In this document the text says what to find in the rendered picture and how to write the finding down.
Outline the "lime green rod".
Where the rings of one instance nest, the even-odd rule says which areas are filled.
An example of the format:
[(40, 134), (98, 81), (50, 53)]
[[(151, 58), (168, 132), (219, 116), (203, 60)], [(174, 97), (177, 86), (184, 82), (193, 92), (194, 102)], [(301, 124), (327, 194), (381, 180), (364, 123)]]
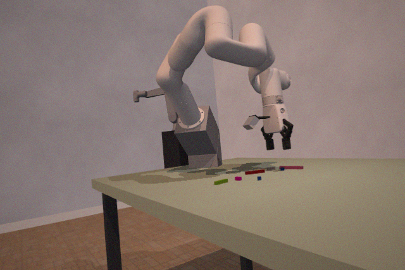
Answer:
[(214, 181), (215, 185), (219, 185), (219, 184), (227, 183), (227, 182), (228, 182), (228, 179), (223, 179), (223, 180)]

